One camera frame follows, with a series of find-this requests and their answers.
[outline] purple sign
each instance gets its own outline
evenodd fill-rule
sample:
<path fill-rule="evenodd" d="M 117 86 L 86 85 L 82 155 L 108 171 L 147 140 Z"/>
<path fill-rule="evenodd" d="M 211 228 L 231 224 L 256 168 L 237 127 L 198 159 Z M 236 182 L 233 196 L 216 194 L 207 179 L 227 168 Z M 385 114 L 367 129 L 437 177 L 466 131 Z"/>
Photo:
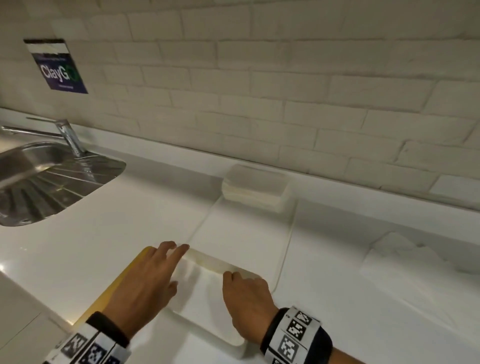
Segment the purple sign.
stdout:
<path fill-rule="evenodd" d="M 63 39 L 24 39 L 52 90 L 88 94 Z"/>

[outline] white container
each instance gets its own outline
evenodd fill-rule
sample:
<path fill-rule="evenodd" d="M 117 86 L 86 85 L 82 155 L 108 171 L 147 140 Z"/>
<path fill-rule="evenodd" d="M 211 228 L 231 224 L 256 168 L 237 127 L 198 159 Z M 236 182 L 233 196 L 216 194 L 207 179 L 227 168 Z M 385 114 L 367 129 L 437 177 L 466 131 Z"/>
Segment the white container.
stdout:
<path fill-rule="evenodd" d="M 173 273 L 172 280 L 179 285 L 168 307 L 233 346 L 235 356 L 242 356 L 247 342 L 233 327 L 222 296 L 223 273 L 227 270 L 240 272 L 244 278 L 258 277 L 190 248 Z"/>

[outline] white countertop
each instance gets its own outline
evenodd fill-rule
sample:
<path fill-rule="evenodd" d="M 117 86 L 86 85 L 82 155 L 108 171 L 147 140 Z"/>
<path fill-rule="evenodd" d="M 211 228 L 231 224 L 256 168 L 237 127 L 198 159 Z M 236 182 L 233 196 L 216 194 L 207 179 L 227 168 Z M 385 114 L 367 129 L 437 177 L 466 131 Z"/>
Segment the white countertop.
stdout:
<path fill-rule="evenodd" d="M 0 151 L 16 140 L 0 139 Z M 220 195 L 217 177 L 92 150 L 126 161 L 127 169 L 53 217 L 24 227 L 0 226 L 5 274 L 71 322 L 143 247 L 186 241 Z M 359 274 L 369 244 L 398 229 L 301 201 L 274 293 L 277 304 L 296 304 L 317 316 L 336 347 L 369 364 L 477 363 L 480 352 Z M 132 347 L 131 364 L 240 362 L 202 329 L 167 311 L 135 337 Z M 255 347 L 241 362 L 264 363 Z"/>

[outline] left hand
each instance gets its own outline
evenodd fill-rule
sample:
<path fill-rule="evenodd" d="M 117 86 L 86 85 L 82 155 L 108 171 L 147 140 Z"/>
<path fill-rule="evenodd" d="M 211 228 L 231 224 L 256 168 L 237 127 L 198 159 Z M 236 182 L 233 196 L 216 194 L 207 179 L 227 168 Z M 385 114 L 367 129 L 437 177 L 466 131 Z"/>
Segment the left hand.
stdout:
<path fill-rule="evenodd" d="M 175 250 L 167 258 L 170 249 Z M 187 244 L 177 248 L 174 242 L 163 242 L 157 249 L 150 248 L 113 292 L 103 314 L 129 340 L 177 294 L 178 282 L 170 282 L 170 279 L 188 249 Z"/>

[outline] right hand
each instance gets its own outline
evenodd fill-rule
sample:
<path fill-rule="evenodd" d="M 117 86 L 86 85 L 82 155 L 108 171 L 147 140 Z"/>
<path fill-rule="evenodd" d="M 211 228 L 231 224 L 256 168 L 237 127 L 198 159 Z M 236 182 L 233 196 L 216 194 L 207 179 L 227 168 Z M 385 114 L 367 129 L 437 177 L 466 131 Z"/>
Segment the right hand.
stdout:
<path fill-rule="evenodd" d="M 239 334 L 260 345 L 278 312 L 266 280 L 243 279 L 238 272 L 225 272 L 223 300 Z"/>

